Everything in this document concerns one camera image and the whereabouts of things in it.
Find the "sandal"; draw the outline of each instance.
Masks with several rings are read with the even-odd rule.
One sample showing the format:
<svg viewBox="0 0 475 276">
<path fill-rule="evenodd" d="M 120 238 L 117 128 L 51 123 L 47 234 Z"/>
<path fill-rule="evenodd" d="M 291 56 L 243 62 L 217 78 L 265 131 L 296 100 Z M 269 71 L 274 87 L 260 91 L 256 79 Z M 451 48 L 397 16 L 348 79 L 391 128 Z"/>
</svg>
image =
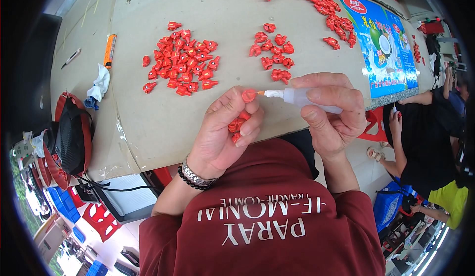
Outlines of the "sandal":
<svg viewBox="0 0 475 276">
<path fill-rule="evenodd" d="M 377 162 L 379 162 L 381 160 L 381 158 L 384 159 L 384 153 L 377 150 L 376 148 L 374 147 L 368 147 L 368 149 L 366 150 L 366 155 L 370 158 L 370 159 L 373 159 L 373 160 L 376 160 Z"/>
</svg>

